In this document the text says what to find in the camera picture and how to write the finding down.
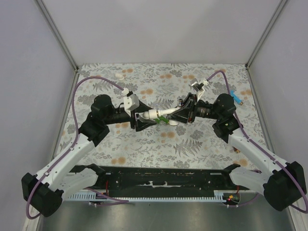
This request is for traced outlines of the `white chrome faucet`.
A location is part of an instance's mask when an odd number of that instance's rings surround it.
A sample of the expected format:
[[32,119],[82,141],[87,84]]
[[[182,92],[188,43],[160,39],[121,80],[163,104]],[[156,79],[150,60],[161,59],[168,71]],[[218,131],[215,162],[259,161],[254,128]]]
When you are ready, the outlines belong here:
[[[167,115],[168,115],[168,114],[177,111],[177,110],[179,109],[179,107],[182,106],[182,101],[183,101],[183,99],[180,98],[180,99],[178,100],[178,105],[177,105],[175,108],[170,108],[170,109],[163,110],[163,113],[161,113],[160,116],[164,116],[165,118],[167,118]],[[171,125],[171,126],[177,126],[178,124],[179,124],[179,122],[169,120],[169,125]]]

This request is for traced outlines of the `white pipe elbow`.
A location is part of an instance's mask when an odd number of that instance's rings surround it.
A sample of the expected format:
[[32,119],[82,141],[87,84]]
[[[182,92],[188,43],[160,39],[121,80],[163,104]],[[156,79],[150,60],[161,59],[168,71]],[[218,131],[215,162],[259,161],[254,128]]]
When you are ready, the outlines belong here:
[[115,74],[115,77],[116,77],[117,79],[119,79],[119,80],[124,80],[124,79],[125,79],[125,77],[124,77],[121,73],[116,73],[116,74]]

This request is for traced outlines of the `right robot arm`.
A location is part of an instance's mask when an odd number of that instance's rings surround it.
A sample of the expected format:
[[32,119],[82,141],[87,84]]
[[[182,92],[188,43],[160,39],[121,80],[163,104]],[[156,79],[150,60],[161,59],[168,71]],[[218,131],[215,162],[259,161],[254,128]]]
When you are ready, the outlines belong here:
[[276,210],[282,211],[294,202],[306,197],[307,188],[303,167],[296,161],[288,163],[267,148],[263,148],[245,131],[236,115],[233,97],[220,94],[214,103],[197,100],[189,93],[181,104],[167,113],[169,120],[184,124],[195,118],[214,119],[214,133],[224,142],[238,149],[258,168],[258,172],[232,165],[229,172],[220,177],[221,186],[232,189],[243,186],[265,197]]

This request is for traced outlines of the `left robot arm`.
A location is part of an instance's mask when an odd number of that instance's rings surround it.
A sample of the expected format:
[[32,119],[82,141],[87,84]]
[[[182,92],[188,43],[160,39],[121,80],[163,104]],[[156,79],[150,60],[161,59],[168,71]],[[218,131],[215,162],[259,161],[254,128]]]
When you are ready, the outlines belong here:
[[103,169],[97,165],[85,167],[73,176],[68,173],[107,136],[109,124],[131,122],[132,127],[140,131],[156,124],[155,120],[161,116],[158,109],[145,105],[134,94],[125,96],[123,103],[122,108],[115,108],[108,95],[97,96],[86,120],[77,129],[77,136],[71,146],[36,174],[26,173],[22,177],[22,191],[29,219],[36,218],[30,215],[31,206],[39,215],[49,217],[63,200],[80,190],[90,186],[95,189],[104,187],[106,177],[101,174]]

